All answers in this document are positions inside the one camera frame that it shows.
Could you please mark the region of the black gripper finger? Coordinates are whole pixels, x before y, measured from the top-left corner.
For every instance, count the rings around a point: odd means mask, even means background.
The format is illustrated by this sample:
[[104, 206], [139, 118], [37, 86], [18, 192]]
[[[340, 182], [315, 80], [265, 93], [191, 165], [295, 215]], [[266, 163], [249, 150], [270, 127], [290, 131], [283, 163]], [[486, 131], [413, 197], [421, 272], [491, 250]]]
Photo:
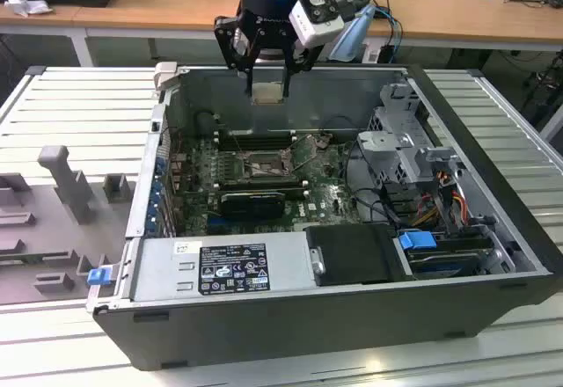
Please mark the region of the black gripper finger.
[[223, 59], [229, 69], [236, 70], [245, 76], [245, 94], [252, 96], [253, 67], [260, 50], [251, 44], [242, 53], [238, 52], [236, 35], [243, 34], [244, 20], [241, 16], [229, 18], [219, 16], [215, 18], [214, 35]]
[[291, 78], [295, 74], [310, 71], [323, 48], [323, 46], [306, 48], [297, 58], [294, 57], [294, 51], [291, 47], [283, 49], [284, 68], [282, 73], [282, 95], [284, 97], [289, 96]]

